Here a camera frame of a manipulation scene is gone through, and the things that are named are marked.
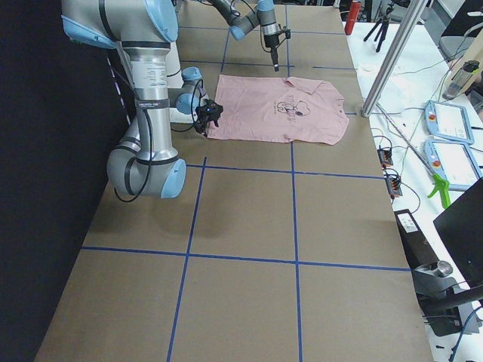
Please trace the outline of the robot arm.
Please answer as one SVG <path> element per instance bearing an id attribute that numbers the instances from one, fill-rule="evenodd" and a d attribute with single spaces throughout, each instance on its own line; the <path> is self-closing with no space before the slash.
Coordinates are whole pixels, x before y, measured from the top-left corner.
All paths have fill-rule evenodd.
<path id="1" fill-rule="evenodd" d="M 282 28 L 276 21 L 274 1 L 258 1 L 257 6 L 250 8 L 246 15 L 241 15 L 233 3 L 234 1 L 207 1 L 207 5 L 214 7 L 226 21 L 235 40 L 242 40 L 259 26 L 264 51 L 270 54 L 273 68 L 278 72 L 278 47 L 281 44 L 280 36 L 286 28 Z"/>
<path id="2" fill-rule="evenodd" d="M 170 1 L 64 1 L 63 29 L 82 44 L 116 49 L 134 95 L 136 117 L 111 151 L 107 173 L 117 198 L 175 198 L 184 185 L 186 162 L 171 142 L 171 108 L 191 118 L 204 134 L 223 107 L 208 98 L 195 67 L 181 73 L 183 85 L 168 87 L 167 56 L 178 36 Z"/>

